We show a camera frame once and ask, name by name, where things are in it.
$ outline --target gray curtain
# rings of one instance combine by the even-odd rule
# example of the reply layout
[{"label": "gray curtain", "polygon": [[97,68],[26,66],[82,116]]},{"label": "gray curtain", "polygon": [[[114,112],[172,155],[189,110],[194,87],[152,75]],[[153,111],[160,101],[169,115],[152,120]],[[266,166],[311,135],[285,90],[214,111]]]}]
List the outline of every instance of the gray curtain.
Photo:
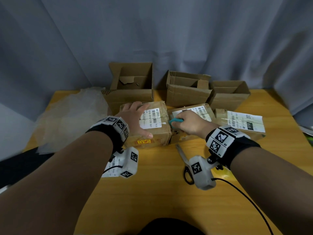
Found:
[{"label": "gray curtain", "polygon": [[109,86],[111,61],[152,61],[158,88],[168,69],[242,79],[313,125],[313,0],[0,0],[0,16],[0,102],[29,119],[55,90]]}]

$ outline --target person's left hand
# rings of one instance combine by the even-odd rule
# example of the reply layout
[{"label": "person's left hand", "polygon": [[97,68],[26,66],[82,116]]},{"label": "person's left hand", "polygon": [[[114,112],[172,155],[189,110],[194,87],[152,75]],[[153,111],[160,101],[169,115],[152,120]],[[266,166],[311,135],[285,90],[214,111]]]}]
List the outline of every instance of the person's left hand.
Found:
[{"label": "person's left hand", "polygon": [[144,130],[139,125],[139,120],[143,112],[148,108],[149,104],[142,105],[138,110],[138,106],[141,105],[141,102],[127,103],[124,105],[124,108],[119,112],[116,117],[122,117],[123,120],[128,124],[129,131],[132,134],[139,134],[147,138],[153,138],[153,135],[147,130]]}]

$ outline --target white paper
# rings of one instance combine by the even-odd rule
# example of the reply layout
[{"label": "white paper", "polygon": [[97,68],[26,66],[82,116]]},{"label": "white paper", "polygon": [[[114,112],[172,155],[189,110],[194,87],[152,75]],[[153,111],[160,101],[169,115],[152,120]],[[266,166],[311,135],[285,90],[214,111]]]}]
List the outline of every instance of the white paper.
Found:
[{"label": "white paper", "polygon": [[162,127],[161,118],[139,120],[139,125],[143,129]]},{"label": "white paper", "polygon": [[[118,166],[118,165],[119,165],[119,158],[115,157],[115,158],[113,158],[112,162],[108,162],[108,164],[105,167],[105,170],[107,170],[110,167]],[[102,174],[101,177],[118,177],[119,173],[120,173],[120,168],[115,167],[115,168],[108,170],[104,174]]]},{"label": "white paper", "polygon": [[140,117],[141,120],[156,119],[156,118],[161,118],[159,108],[145,110],[145,112],[143,112],[143,114]]},{"label": "white paper", "polygon": [[227,117],[228,125],[232,126],[233,128],[265,133],[262,116],[260,115],[250,115],[233,111],[227,111]]},{"label": "white paper", "polygon": [[[191,110],[191,111],[197,113],[201,118],[203,118],[203,119],[205,119],[205,120],[207,120],[207,121],[210,121],[210,122],[212,121],[204,106],[198,106],[198,107],[188,108],[188,109],[185,109],[185,110]],[[174,111],[174,112],[173,112],[174,118],[175,118],[176,115],[178,115],[180,112],[183,112],[183,111],[185,111],[185,110]]]}]

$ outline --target hand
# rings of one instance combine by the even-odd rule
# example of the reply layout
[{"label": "hand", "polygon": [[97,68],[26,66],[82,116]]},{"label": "hand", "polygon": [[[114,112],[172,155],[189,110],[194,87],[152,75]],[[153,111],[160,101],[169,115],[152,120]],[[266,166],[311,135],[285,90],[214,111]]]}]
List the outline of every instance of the hand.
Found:
[{"label": "hand", "polygon": [[141,102],[127,103],[124,105],[124,108],[119,112],[116,117],[122,117],[123,120],[128,124],[129,131],[132,134],[139,134],[147,138],[153,138],[153,134],[149,133],[147,130],[144,130],[139,125],[139,120],[143,112],[149,107],[149,104],[144,104],[138,110],[138,106],[141,105]]},{"label": "hand", "polygon": [[176,115],[176,118],[183,119],[184,122],[172,122],[172,126],[185,131],[188,134],[196,135],[205,139],[212,130],[219,127],[218,124],[209,122],[191,110],[185,110]]}]

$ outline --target black cable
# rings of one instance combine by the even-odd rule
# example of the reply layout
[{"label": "black cable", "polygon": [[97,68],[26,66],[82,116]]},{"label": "black cable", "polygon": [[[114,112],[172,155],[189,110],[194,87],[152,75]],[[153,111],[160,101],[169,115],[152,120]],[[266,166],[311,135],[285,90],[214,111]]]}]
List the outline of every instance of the black cable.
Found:
[{"label": "black cable", "polygon": [[271,233],[271,235],[274,235],[274,233],[272,232],[271,227],[269,226],[269,224],[268,224],[266,218],[264,217],[264,215],[262,214],[262,212],[260,211],[260,209],[255,205],[255,203],[254,203],[248,196],[246,196],[245,193],[243,193],[240,189],[238,189],[238,188],[237,188],[236,186],[234,186],[232,183],[230,183],[230,182],[228,182],[228,181],[226,181],[226,180],[224,180],[224,179],[221,179],[221,178],[212,178],[212,180],[222,180],[222,181],[226,182],[227,184],[230,184],[233,188],[235,188],[236,190],[238,190],[244,197],[246,197],[246,198],[250,201],[250,203],[253,204],[253,206],[256,208],[256,210],[260,213],[260,215],[261,215],[262,218],[264,219],[264,221],[265,221],[265,223],[266,223],[266,225],[267,225],[267,227],[268,227],[269,232]]},{"label": "black cable", "polygon": [[110,170],[110,169],[112,169],[112,168],[115,168],[115,167],[122,168],[123,166],[113,166],[113,167],[110,167],[110,168],[106,169],[103,173],[106,173],[108,170]]}]

